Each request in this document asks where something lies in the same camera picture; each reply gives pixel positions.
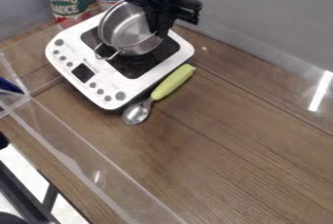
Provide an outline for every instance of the white toy stove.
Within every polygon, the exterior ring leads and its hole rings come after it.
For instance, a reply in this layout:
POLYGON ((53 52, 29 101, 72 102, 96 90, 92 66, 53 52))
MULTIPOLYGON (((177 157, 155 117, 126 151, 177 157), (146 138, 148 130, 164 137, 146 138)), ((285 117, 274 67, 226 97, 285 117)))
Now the white toy stove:
MULTIPOLYGON (((104 13, 64 30, 49 42, 45 55, 80 92, 106 110, 120 109, 159 83, 193 56, 191 44, 173 31, 162 44, 143 56, 98 59, 94 49, 102 43, 98 25, 104 13)), ((115 50, 102 49, 102 56, 115 50)))

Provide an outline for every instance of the wood grain surface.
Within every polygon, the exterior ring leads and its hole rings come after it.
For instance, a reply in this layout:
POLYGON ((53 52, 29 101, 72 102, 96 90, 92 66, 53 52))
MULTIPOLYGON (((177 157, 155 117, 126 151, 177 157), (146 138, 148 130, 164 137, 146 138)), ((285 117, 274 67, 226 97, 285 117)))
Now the wood grain surface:
MULTIPOLYGON (((301 85, 298 91, 313 81, 175 29, 197 47, 199 68, 142 125, 126 126, 64 80, 36 99, 189 223, 332 223, 333 138, 321 130, 329 124, 300 119, 306 109, 294 108, 288 83, 301 85)), ((103 201, 11 118, 0 129, 90 221, 116 223, 103 201)))

